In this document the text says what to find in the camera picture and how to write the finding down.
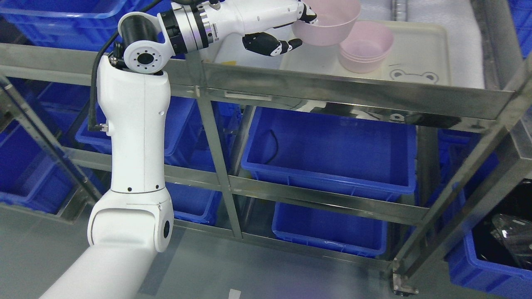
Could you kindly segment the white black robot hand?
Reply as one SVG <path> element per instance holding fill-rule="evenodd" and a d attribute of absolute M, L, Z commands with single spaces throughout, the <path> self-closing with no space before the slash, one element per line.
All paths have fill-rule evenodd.
<path fill-rule="evenodd" d="M 263 56 L 279 56 L 303 44 L 301 39 L 280 40 L 267 30 L 304 22 L 313 25 L 318 16 L 301 0 L 225 0 L 205 9 L 214 42 L 241 36 L 245 49 Z"/>

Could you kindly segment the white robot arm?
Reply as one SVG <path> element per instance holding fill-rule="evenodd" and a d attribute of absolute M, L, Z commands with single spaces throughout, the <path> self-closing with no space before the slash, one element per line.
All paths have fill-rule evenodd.
<path fill-rule="evenodd" d="M 118 22 L 122 46 L 113 65 L 95 58 L 91 105 L 97 100 L 112 143 L 110 189 L 95 203 L 88 221 L 89 248 L 44 293 L 42 299 L 131 299 L 158 253 L 170 242 L 174 213 L 165 187 L 165 119 L 170 82 L 162 69 L 172 56 L 208 46 L 198 29 L 198 0 L 175 0 L 170 11 L 152 16 L 131 12 Z"/>

